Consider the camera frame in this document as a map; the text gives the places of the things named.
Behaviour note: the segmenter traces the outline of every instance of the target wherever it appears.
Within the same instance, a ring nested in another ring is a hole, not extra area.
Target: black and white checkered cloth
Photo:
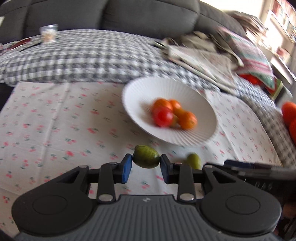
[[[41,41],[40,36],[35,36],[29,43],[0,56],[0,82],[10,86],[18,81],[127,83],[138,77],[154,76],[179,79],[193,89],[220,91],[166,60],[161,50],[153,47],[152,38],[105,30],[60,31],[57,37],[55,43],[34,46]],[[236,82],[237,96],[257,114],[283,164],[295,165],[296,149],[274,102],[246,80],[238,77]]]

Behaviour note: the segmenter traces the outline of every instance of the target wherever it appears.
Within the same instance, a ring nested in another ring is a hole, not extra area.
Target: black device
[[[14,202],[12,216],[20,230],[15,240],[280,240],[272,232],[281,204],[268,192],[283,196],[280,189],[295,185],[295,173],[287,170],[283,181],[272,167],[230,162],[192,170],[161,155],[165,183],[178,184],[176,200],[173,195],[120,195],[116,200],[114,184],[127,182],[130,154],[100,169],[79,166]],[[256,184],[262,181],[268,192]],[[88,197],[90,183],[98,183],[96,199]],[[196,200],[194,183],[202,184],[203,199]]]

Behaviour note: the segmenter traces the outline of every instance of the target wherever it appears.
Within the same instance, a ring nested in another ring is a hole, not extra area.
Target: white logo
[[[151,201],[151,199],[150,198],[148,198],[148,197],[145,197],[144,199],[142,199],[144,202],[150,202]]]

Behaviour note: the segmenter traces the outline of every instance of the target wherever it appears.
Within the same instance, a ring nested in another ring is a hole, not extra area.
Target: striped fabric
[[[258,78],[269,89],[274,90],[274,75],[262,51],[252,42],[224,27],[218,27],[218,33],[244,63],[244,67],[239,67],[236,73],[238,75],[250,74]]]

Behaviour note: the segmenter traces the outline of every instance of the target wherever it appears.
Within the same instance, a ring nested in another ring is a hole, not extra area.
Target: red tomato
[[[168,127],[174,120],[174,113],[167,107],[159,106],[153,111],[153,119],[156,125]]]

